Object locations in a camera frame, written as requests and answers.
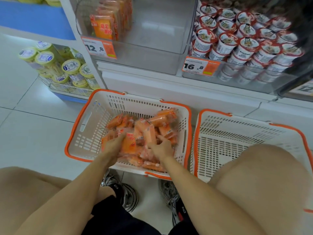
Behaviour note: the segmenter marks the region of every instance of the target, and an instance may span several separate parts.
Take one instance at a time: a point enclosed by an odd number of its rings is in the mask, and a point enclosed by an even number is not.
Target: white plastic basket
[[[159,110],[178,109],[178,143],[175,158],[187,168],[191,148],[191,111],[188,106],[165,102],[112,90],[95,90],[78,115],[71,136],[65,146],[65,154],[73,159],[92,162],[101,152],[101,138],[107,133],[107,122],[120,113],[150,118]],[[154,176],[166,180],[167,173],[138,168],[127,163],[116,163],[112,168],[127,172]]]
[[[221,166],[257,143],[276,145],[287,150],[313,174],[312,153],[300,130],[210,109],[204,109],[198,115],[190,172],[208,182]],[[313,201],[309,203],[307,207],[310,209],[306,211],[313,212]]]

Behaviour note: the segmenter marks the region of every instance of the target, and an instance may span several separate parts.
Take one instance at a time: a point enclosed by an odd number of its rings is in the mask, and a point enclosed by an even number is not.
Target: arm
[[[103,176],[117,161],[124,137],[108,141],[104,152],[30,215],[15,235],[80,235],[90,218]]]
[[[171,142],[158,136],[160,145],[149,144],[170,174],[189,217],[200,235],[265,235],[263,229],[236,203],[187,171],[172,156]]]

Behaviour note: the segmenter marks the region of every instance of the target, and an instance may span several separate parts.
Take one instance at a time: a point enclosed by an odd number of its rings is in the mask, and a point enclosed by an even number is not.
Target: sneaker
[[[166,201],[167,207],[172,210],[172,224],[175,226],[180,222],[178,213],[176,211],[176,203],[180,199],[174,183],[168,180],[159,180],[159,190],[164,200]]]
[[[139,201],[138,193],[130,185],[122,183],[118,175],[110,174],[110,171],[107,170],[102,179],[101,186],[110,186],[113,184],[120,185],[123,188],[123,196],[121,197],[120,204],[127,212],[133,212]]]

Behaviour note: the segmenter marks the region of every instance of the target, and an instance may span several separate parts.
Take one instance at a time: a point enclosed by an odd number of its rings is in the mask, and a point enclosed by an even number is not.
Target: leg
[[[297,229],[312,178],[282,148],[251,146],[221,167],[210,184],[241,206],[268,235],[300,233]]]
[[[0,234],[13,234],[33,212],[70,182],[18,167],[0,169]],[[115,196],[110,187],[101,187],[95,204],[110,195]]]

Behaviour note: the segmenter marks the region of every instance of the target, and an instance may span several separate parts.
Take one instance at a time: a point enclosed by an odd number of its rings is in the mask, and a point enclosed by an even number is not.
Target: black shorts
[[[91,214],[94,217],[88,221],[82,235],[160,235],[151,225],[132,217],[114,196],[96,204]],[[179,222],[169,233],[184,234],[198,234],[189,219]]]

